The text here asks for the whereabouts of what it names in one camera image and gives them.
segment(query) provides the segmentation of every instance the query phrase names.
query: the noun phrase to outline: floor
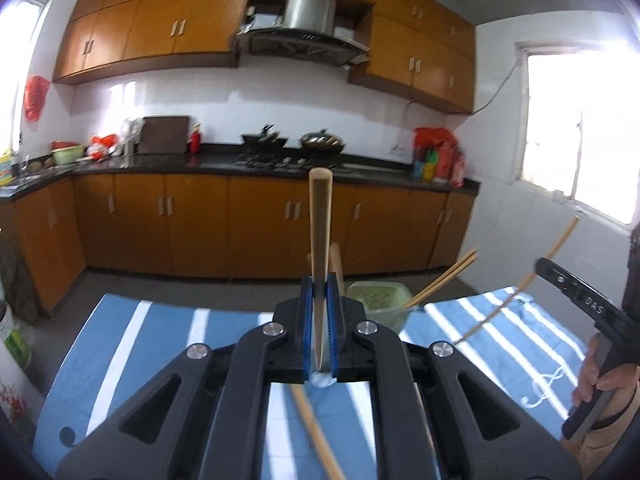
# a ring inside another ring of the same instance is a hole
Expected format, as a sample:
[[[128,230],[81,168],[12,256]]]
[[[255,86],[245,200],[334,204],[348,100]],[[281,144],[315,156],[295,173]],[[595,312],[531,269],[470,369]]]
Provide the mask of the floor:
[[[427,272],[369,276],[367,279],[401,282],[417,294],[439,275],[440,272]],[[355,278],[345,280],[347,286],[355,281]],[[42,320],[34,326],[23,325],[25,339],[32,351],[26,372],[37,389],[46,395],[84,322],[107,293],[176,306],[265,312],[273,310],[281,301],[295,298],[299,292],[300,282],[293,280],[176,280],[86,270],[52,319]],[[431,296],[430,301],[473,294],[476,292],[471,287],[456,278]]]

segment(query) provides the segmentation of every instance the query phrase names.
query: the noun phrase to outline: black countertop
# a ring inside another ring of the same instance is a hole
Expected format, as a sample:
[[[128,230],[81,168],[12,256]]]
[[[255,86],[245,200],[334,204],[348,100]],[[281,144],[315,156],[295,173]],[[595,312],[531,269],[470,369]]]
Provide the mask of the black countertop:
[[[306,179],[308,171],[295,168],[270,169],[248,168],[237,164],[237,155],[226,153],[201,153],[199,155],[133,155],[117,156],[103,162],[81,162],[68,166],[56,166],[43,170],[41,177],[20,187],[0,187],[0,202],[17,200],[29,193],[42,189],[49,184],[72,174],[110,174],[110,173],[207,173],[223,175],[269,176],[274,178]],[[426,184],[416,182],[406,170],[392,170],[345,164],[344,168],[334,171],[334,182],[344,184],[369,184],[374,186],[404,187],[424,189],[435,192],[459,192],[477,196],[480,183],[465,180],[462,188],[448,184]]]

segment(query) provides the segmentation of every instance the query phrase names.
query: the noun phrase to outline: metal bolt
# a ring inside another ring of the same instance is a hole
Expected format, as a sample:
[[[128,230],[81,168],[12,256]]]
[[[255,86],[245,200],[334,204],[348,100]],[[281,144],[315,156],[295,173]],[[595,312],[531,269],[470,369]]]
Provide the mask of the metal bolt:
[[[271,321],[262,327],[262,333],[264,335],[280,335],[284,332],[284,327],[280,323],[274,323]]]
[[[356,325],[356,330],[359,334],[371,335],[378,331],[378,326],[373,321],[361,321]]]
[[[187,357],[191,359],[202,359],[209,353],[209,349],[206,345],[196,343],[187,348]]]
[[[433,353],[438,357],[449,357],[453,354],[453,346],[445,341],[439,341],[433,345]]]

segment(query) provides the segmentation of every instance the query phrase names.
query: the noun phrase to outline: white stripe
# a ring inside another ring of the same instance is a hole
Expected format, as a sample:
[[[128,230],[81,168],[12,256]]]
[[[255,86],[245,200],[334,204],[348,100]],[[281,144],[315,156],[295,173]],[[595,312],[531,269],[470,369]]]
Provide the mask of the white stripe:
[[[440,329],[447,335],[450,341],[457,341],[462,337],[462,334],[455,329],[455,327],[445,318],[442,313],[437,309],[433,303],[428,303],[424,306],[424,311],[431,316]],[[456,348],[460,350],[463,355],[469,359],[483,374],[489,377],[502,391],[507,395],[507,389],[500,382],[500,379],[489,368],[489,365],[480,357],[480,354],[467,342],[459,343]]]
[[[476,321],[480,322],[484,319],[484,316],[474,307],[467,298],[460,298],[458,303],[464,308],[467,313],[473,317]],[[562,417],[562,420],[566,420],[569,417],[567,409],[562,405],[562,402],[556,396],[556,393],[549,387],[546,381],[540,376],[540,373],[533,367],[529,360],[522,355],[513,344],[498,331],[498,329],[491,323],[485,323],[482,328],[492,337],[494,341],[498,343],[506,352],[515,359],[515,361],[522,367],[522,369],[531,377],[531,379],[540,386],[540,390],[544,392],[546,399],[554,407],[558,415]]]
[[[296,480],[298,473],[291,447],[284,387],[282,383],[271,383],[267,410],[267,455],[273,480]]]
[[[207,333],[207,325],[209,323],[209,312],[208,308],[197,308],[193,311],[187,346],[191,346],[194,343],[204,343],[204,336]]]
[[[264,325],[273,319],[273,312],[261,312],[258,314],[258,326]]]
[[[509,286],[504,290],[507,291],[507,294],[511,294],[515,289],[512,286]],[[580,359],[580,361],[584,361],[584,353],[582,352],[580,347],[577,345],[577,343],[573,339],[571,339],[564,331],[560,330],[556,325],[554,325],[546,317],[540,314],[540,311],[538,309],[536,309],[529,301],[526,301],[525,296],[517,296],[516,298],[522,301],[522,303],[524,304],[524,308],[527,312],[529,312],[533,317],[535,317],[538,322],[542,323],[549,330],[551,330],[551,332],[553,332],[556,336],[562,339],[562,341],[567,343],[573,349],[573,351],[578,356],[578,359]]]
[[[102,385],[98,391],[98,396],[95,398],[94,408],[91,411],[91,417],[89,417],[89,424],[86,428],[86,434],[89,435],[95,428],[97,428],[109,413],[109,407],[113,400],[113,394],[116,391],[116,386],[120,381],[122,371],[127,364],[133,343],[136,342],[142,323],[145,320],[146,313],[149,311],[151,301],[140,301],[136,307],[133,316],[129,320],[122,339],[116,348],[116,351],[111,358],[107,373],[104,375]]]
[[[498,298],[496,298],[492,292],[488,292],[484,294],[484,296],[494,305],[502,304],[502,302]],[[574,372],[571,370],[571,367],[566,363],[562,356],[558,354],[558,352],[553,350],[551,346],[549,346],[538,334],[533,332],[532,329],[525,325],[516,314],[508,309],[508,307],[505,307],[502,310],[502,314],[504,314],[509,321],[511,321],[515,326],[522,330],[524,334],[536,345],[538,345],[545,354],[547,354],[556,363],[558,363],[562,367],[562,370],[564,370],[564,374],[566,375],[567,379],[569,379],[574,386],[578,385],[578,378],[575,376]]]
[[[373,459],[376,459],[376,434],[373,429],[373,409],[371,407],[371,392],[369,383],[347,383],[351,402],[358,415],[360,427],[367,440],[369,451]]]

